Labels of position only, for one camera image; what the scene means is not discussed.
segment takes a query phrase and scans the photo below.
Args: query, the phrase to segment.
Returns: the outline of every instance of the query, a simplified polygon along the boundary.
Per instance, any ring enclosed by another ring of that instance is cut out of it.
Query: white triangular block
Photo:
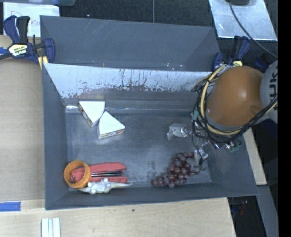
[[[104,112],[98,124],[98,139],[122,134],[125,126],[117,121],[109,112]]]
[[[105,110],[103,101],[80,101],[78,104],[79,111],[83,114],[88,124],[95,126]]]

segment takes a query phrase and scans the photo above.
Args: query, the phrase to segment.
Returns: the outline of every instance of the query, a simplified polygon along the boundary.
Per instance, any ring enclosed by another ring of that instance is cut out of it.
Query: table surface
[[[10,43],[8,36],[0,35],[0,46]],[[256,183],[265,185],[251,130],[244,134],[244,139]],[[226,198],[53,211],[45,210],[44,199],[26,200],[21,201],[19,212],[0,212],[0,236],[40,236],[41,219],[56,217],[61,221],[61,235],[68,237],[236,236]]]

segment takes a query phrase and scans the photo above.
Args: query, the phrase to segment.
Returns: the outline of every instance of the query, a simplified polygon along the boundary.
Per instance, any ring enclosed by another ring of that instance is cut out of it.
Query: black cord
[[[233,8],[232,8],[232,4],[231,3],[229,3],[229,5],[230,5],[230,9],[231,9],[231,11],[232,11],[232,14],[233,14],[233,16],[234,16],[234,18],[235,18],[235,20],[236,20],[236,22],[238,22],[238,24],[239,24],[239,26],[242,28],[242,30],[246,33],[246,35],[256,44],[256,45],[258,45],[261,49],[263,49],[265,52],[267,52],[267,53],[269,53],[271,56],[273,56],[274,58],[276,58],[276,59],[278,59],[278,57],[275,55],[275,54],[273,54],[272,52],[270,52],[270,51],[268,51],[265,47],[263,47],[261,44],[259,44],[256,40],[254,40],[254,38],[248,33],[248,31],[242,26],[242,24],[240,23],[240,21],[239,21],[239,19],[237,18],[237,16],[236,16],[236,14],[235,14],[235,12],[234,12],[234,10],[233,10]]]

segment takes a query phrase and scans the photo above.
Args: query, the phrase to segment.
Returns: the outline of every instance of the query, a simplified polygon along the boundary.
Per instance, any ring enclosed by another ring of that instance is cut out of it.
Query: white paper sheet
[[[28,36],[40,37],[40,15],[60,16],[59,7],[54,5],[25,4],[25,3],[3,3],[4,20],[12,15],[17,17],[29,16]]]

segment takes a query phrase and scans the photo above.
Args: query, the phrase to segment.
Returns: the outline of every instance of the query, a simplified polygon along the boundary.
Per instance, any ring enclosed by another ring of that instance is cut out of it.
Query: orange roll of tape
[[[85,174],[84,174],[83,178],[76,183],[71,183],[70,177],[71,177],[72,171],[80,166],[85,167]],[[90,170],[87,163],[82,162],[80,160],[75,160],[75,161],[70,162],[65,167],[63,177],[64,177],[65,182],[68,184],[68,186],[75,188],[75,189],[81,189],[81,188],[86,187],[87,184],[89,183],[90,178],[91,178],[91,170]]]

